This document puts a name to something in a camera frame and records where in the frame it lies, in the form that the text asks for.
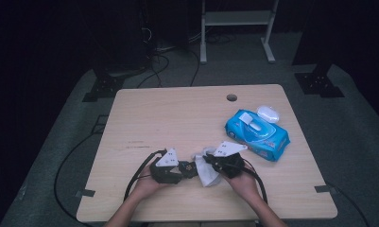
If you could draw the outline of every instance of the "white plastic part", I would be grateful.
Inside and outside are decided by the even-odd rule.
[[[249,125],[250,127],[254,128],[256,131],[260,131],[262,128],[252,122],[253,117],[250,116],[248,113],[242,113],[242,115],[239,116],[239,120],[243,121],[243,123]]]
[[[171,148],[160,160],[156,166],[178,166],[177,152]]]
[[[276,123],[280,120],[280,114],[269,106],[259,106],[257,115],[265,119],[268,123]]]
[[[248,146],[241,145],[241,144],[235,144],[228,141],[223,141],[219,147],[215,150],[214,156],[215,157],[228,157],[230,155],[233,155],[235,153],[238,153],[244,149],[247,149]]]

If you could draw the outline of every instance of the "gray carpet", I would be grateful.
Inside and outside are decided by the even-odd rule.
[[[335,65],[328,77],[345,97],[303,94],[294,73],[311,72],[314,65],[291,65],[300,36],[300,33],[271,35],[271,49],[277,59],[274,64],[267,62],[258,34],[237,35],[227,44],[209,44],[208,63],[199,67],[193,86],[281,84],[323,178],[342,192],[333,194],[338,209],[336,218],[285,222],[289,226],[366,226],[349,197],[370,226],[379,226],[379,117],[358,92],[352,78]],[[193,44],[191,49],[199,53],[198,44]],[[195,55],[178,49],[163,56],[169,59],[169,65],[159,74],[161,85],[189,86],[198,66]],[[165,64],[163,58],[154,59],[155,70]],[[124,88],[136,88],[152,73],[147,70],[127,79]],[[75,215],[80,201],[76,193],[84,189],[101,139],[101,134],[87,136],[97,118],[109,114],[113,102],[112,98],[82,102],[94,82],[93,71],[87,72],[69,96],[2,226],[82,226],[58,206],[53,187],[62,161],[73,150],[60,170],[57,193],[66,211]],[[153,77],[141,87],[157,86],[159,81]]]

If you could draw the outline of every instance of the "forearm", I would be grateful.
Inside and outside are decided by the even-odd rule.
[[[286,224],[275,214],[275,212],[263,201],[259,195],[252,195],[245,198],[245,201],[256,213],[265,227],[281,227]]]
[[[141,199],[135,196],[129,196],[124,203],[118,208],[115,214],[104,225],[105,227],[126,227],[129,225],[133,212],[138,206]]]

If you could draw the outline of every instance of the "wipes package lid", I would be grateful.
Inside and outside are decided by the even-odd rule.
[[[288,133],[256,113],[239,110],[225,125],[228,136],[263,158],[276,162],[290,143]]]

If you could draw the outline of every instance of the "human arm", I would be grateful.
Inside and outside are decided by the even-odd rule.
[[[239,176],[229,179],[224,176],[224,179],[233,188],[233,191],[242,198],[251,209],[256,213],[265,227],[282,227],[286,224],[274,213],[274,211],[262,199],[257,189],[257,184],[254,178],[245,172],[241,172]]]
[[[136,182],[135,187],[132,192],[129,194],[127,199],[121,204],[118,210],[110,218],[110,220],[104,225],[105,227],[125,227],[128,226],[130,219],[133,216],[138,204],[145,198],[152,195],[158,189],[167,186],[164,183],[157,183],[150,176],[150,168],[146,166],[140,178]]]

